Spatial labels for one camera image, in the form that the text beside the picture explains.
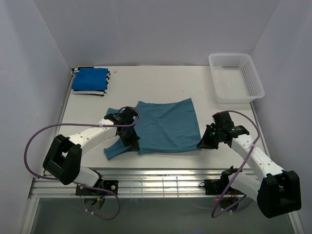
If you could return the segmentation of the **teal tank top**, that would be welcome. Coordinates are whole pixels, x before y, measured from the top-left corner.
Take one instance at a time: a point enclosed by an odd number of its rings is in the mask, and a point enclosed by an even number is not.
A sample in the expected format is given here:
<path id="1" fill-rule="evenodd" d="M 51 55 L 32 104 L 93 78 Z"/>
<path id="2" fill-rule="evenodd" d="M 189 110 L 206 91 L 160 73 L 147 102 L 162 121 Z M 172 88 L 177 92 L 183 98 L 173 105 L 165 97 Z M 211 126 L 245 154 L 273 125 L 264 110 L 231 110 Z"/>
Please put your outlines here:
<path id="1" fill-rule="evenodd" d="M 134 126 L 140 137 L 139 155 L 197 149 L 201 135 L 191 98 L 163 104 L 139 101 L 135 108 L 140 113 L 140 120 Z"/>

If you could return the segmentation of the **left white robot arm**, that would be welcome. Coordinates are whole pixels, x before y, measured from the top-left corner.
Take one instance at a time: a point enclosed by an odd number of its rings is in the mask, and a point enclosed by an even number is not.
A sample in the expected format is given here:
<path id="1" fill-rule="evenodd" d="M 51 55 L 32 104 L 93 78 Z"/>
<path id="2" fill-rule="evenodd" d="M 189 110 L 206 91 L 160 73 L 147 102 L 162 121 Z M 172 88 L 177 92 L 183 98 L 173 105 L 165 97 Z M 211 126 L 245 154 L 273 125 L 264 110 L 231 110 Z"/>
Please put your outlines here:
<path id="1" fill-rule="evenodd" d="M 139 149 L 139 136 L 134 126 L 139 119 L 136 109 L 125 107 L 107 114 L 100 122 L 71 136 L 56 136 L 43 162 L 43 168 L 63 185 L 75 183 L 98 195 L 103 190 L 103 177 L 94 169 L 81 166 L 85 153 L 98 144 L 119 136 L 126 149 Z"/>

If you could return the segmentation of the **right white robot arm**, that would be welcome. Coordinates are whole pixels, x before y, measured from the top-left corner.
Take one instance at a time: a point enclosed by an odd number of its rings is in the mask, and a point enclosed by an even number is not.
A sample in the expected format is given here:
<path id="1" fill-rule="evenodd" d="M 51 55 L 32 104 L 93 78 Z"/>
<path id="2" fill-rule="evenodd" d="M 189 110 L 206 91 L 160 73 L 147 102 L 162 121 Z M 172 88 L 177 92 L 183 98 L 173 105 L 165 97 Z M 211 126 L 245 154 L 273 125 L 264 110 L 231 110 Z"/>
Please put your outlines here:
<path id="1" fill-rule="evenodd" d="M 302 207 L 300 179 L 295 171 L 286 171 L 277 165 L 252 139 L 242 125 L 235 125 L 230 111 L 213 115 L 214 122 L 206 126 L 198 143 L 200 149 L 216 150 L 220 143 L 227 144 L 243 158 L 239 168 L 230 167 L 223 171 L 219 179 L 206 179 L 200 183 L 206 195 L 217 195 L 217 207 L 224 212 L 236 212 L 243 194 L 255 201 L 267 218 L 298 211 Z M 256 175 L 251 178 L 243 172 L 247 164 Z"/>

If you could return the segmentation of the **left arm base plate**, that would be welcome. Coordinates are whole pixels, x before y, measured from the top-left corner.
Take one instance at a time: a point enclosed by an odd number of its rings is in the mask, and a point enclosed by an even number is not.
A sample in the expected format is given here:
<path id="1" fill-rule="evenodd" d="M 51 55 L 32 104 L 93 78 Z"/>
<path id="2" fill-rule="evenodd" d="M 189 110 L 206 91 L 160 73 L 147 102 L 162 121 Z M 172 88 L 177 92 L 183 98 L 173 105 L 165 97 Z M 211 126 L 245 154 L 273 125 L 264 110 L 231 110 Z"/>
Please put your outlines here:
<path id="1" fill-rule="evenodd" d="M 113 192 L 117 195 L 118 193 L 118 180 L 99 180 L 95 185 L 94 188 L 101 188 L 108 191 Z M 103 191 L 99 190 L 91 190 L 88 188 L 85 188 L 81 185 L 76 186 L 75 195 L 79 196 L 102 196 L 106 194 Z"/>

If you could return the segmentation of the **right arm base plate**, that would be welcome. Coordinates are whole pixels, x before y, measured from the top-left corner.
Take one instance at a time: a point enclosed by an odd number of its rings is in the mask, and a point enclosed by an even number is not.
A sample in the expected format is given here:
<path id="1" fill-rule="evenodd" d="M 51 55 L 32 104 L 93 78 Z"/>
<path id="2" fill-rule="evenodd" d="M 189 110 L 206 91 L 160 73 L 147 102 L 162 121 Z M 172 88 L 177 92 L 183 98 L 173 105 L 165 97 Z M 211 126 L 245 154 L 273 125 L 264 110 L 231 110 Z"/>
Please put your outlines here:
<path id="1" fill-rule="evenodd" d="M 204 190 L 205 195 L 221 195 L 226 185 L 220 179 L 205 179 L 199 183 L 199 188 Z M 229 188 L 225 195 L 243 195 L 242 192 Z"/>

